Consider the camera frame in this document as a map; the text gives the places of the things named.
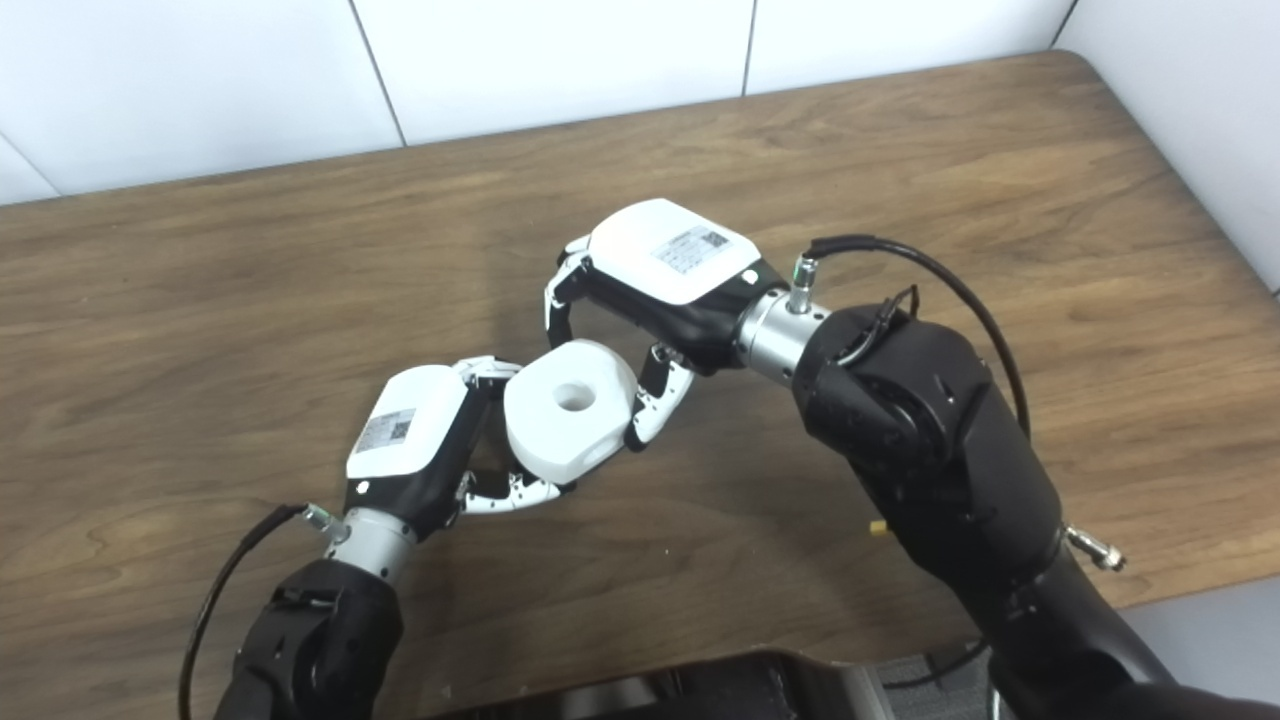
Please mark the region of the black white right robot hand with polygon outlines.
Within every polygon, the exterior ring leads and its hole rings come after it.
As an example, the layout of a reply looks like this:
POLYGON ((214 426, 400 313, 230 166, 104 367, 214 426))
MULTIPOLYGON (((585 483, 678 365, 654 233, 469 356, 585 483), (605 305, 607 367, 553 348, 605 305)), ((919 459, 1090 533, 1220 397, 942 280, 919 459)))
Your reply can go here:
POLYGON ((644 451, 695 377, 745 365, 748 311, 783 287, 748 237, 667 199, 623 208, 559 254, 544 290, 553 348, 573 338, 571 307, 589 300, 652 334, 623 443, 644 451))

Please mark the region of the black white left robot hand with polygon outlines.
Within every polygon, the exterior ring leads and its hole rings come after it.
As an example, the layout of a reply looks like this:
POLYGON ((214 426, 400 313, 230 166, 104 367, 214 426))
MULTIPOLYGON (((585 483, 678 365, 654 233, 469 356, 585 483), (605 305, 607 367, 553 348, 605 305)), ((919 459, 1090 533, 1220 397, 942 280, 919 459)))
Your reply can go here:
POLYGON ((344 512, 396 519, 422 542, 465 514, 515 512, 576 491, 529 470, 499 429, 521 365, 497 356, 393 375, 346 461, 344 512))

